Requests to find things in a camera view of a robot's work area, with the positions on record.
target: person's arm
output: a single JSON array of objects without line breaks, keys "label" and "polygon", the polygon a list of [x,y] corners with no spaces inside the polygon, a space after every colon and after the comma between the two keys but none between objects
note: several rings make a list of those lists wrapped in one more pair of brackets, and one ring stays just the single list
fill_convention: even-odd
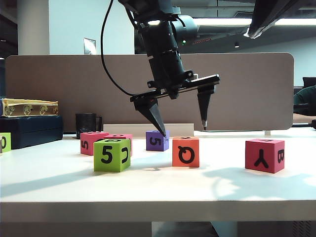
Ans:
[{"label": "person's arm", "polygon": [[307,122],[309,124],[312,123],[312,120],[316,119],[316,116],[307,116],[300,114],[293,114],[293,123],[304,123]]}]

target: robotic arm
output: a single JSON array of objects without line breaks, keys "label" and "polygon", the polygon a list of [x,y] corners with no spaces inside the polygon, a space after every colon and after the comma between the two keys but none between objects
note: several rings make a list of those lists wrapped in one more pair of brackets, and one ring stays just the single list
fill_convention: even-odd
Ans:
[{"label": "robotic arm", "polygon": [[[197,89],[202,125],[207,126],[207,110],[219,76],[197,79],[193,71],[185,71],[178,51],[194,41],[198,28],[193,19],[181,15],[172,7],[171,0],[118,0],[126,8],[129,18],[140,34],[149,58],[154,80],[148,82],[146,93],[130,98],[135,109],[145,116],[165,136],[165,128],[158,109],[158,99],[169,96],[176,99],[179,93]],[[152,25],[149,22],[159,21]]]}]

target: gray partition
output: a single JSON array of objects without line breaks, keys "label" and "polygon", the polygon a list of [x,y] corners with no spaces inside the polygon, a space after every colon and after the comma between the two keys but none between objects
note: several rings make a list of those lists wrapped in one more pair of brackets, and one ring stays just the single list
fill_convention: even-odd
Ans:
[{"label": "gray partition", "polygon": [[[113,78],[127,91],[145,92],[152,73],[146,55],[106,55]],[[211,130],[288,129],[293,113],[293,57],[287,53],[184,54],[186,70],[219,74],[211,97]],[[106,76],[100,55],[11,56],[6,60],[8,98],[59,101],[65,131],[75,113],[97,113],[105,123],[148,123]],[[202,129],[197,92],[159,100],[165,123]]]}]

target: black cable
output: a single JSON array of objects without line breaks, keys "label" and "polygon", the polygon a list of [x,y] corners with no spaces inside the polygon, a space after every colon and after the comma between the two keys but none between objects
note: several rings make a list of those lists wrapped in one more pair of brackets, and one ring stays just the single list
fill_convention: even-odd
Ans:
[{"label": "black cable", "polygon": [[130,23],[132,23],[132,25],[133,25],[133,27],[134,27],[135,30],[138,30],[137,25],[135,24],[135,20],[134,20],[134,18],[133,18],[133,16],[132,16],[132,13],[131,13],[130,10],[128,10],[127,8],[125,8],[125,10],[126,10],[126,13],[127,13],[128,18],[129,18],[129,20],[130,20]]},{"label": "black cable", "polygon": [[107,13],[105,14],[105,17],[104,17],[104,21],[103,21],[103,24],[102,24],[102,29],[101,29],[101,61],[102,61],[102,65],[103,65],[103,68],[106,72],[106,74],[108,75],[109,79],[111,80],[111,82],[118,88],[120,89],[123,93],[125,93],[126,95],[130,95],[130,96],[133,96],[135,94],[132,94],[132,93],[128,93],[127,91],[125,91],[122,87],[120,87],[115,81],[114,79],[111,77],[106,65],[105,65],[105,61],[104,61],[104,55],[103,55],[103,33],[104,33],[104,28],[105,28],[105,23],[107,22],[107,19],[108,19],[108,16],[109,16],[109,13],[110,13],[110,10],[111,10],[111,7],[112,7],[112,4],[113,4],[113,0],[111,0],[110,2],[110,5],[109,5],[109,8],[107,10]]}]

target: purple cube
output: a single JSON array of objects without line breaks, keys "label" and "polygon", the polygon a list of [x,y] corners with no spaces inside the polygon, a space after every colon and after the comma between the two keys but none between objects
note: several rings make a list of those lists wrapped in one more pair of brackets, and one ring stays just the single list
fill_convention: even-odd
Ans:
[{"label": "purple cube", "polygon": [[169,149],[170,131],[166,131],[164,137],[159,131],[146,132],[146,150],[147,151],[161,151]]}]

